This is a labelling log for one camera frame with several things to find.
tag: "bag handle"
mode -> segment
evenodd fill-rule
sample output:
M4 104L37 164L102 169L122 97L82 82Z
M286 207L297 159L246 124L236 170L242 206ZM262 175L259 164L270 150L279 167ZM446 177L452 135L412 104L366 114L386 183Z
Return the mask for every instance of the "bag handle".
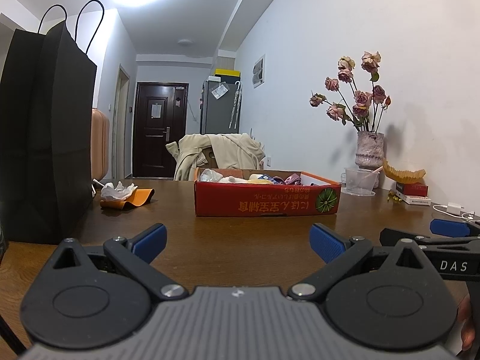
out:
M49 9L46 10L45 15L43 15L42 20L40 20L40 25L38 26L37 34L40 33L40 28L42 27L43 20L44 20L45 16L47 15L47 13L48 13L52 8L55 8L55 7L60 7L60 8L63 9L63 12L65 13L65 21L67 21L68 15L67 15L67 10L65 9L65 7L64 7L63 5L60 5L60 4L52 5Z
M80 19L80 15L82 14L83 10L86 8L86 6L90 3L98 3L101 7L102 7L102 18L100 19L100 23L98 24L98 27L97 29L95 30L93 36L92 36L92 40L90 41L90 43L88 43L88 47L87 47L87 50L85 51L85 54L88 54L88 49L90 48L90 46L92 45L92 42L93 42L93 39L95 38L95 35L97 34L98 32L98 29L100 28L100 25L102 24L102 21L103 21L103 18L105 16L105 7L103 6L102 2L99 1L99 0L90 0L88 3L86 3L83 8L80 10L80 13L78 14L78 17L77 17L77 22L75 24L75 42L77 41L77 32L78 32L78 20Z

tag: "doorway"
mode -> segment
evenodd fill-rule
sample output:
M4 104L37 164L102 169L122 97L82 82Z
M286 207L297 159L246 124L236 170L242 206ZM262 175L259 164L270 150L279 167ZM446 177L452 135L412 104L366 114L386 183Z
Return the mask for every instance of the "doorway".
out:
M113 108L112 127L112 178L125 178L125 120L130 79L120 66L118 70L117 91Z
M172 178L165 145L185 136L188 84L139 82L133 122L133 177Z

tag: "dark brown door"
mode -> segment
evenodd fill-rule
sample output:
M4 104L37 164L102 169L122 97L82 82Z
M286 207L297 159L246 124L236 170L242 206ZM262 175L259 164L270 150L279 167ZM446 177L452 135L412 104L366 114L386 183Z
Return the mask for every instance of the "dark brown door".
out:
M133 176L173 177L176 162L165 145L185 135L188 84L140 82L133 126Z

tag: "pink suitcase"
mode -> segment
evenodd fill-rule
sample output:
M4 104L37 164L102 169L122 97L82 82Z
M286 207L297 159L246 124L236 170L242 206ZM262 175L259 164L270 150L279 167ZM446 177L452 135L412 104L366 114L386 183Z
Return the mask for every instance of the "pink suitcase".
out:
M92 136L90 159L92 179L102 180L109 171L109 119L98 109L92 109Z

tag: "orange cloth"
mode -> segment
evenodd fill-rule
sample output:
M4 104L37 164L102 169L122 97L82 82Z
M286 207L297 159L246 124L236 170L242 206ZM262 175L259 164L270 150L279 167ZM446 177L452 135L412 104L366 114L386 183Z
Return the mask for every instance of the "orange cloth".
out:
M143 206L146 203L150 203L155 190L139 190L133 191L133 194L123 202L105 202L100 200L100 207L102 208L114 208L116 210L124 210L129 208L135 208Z

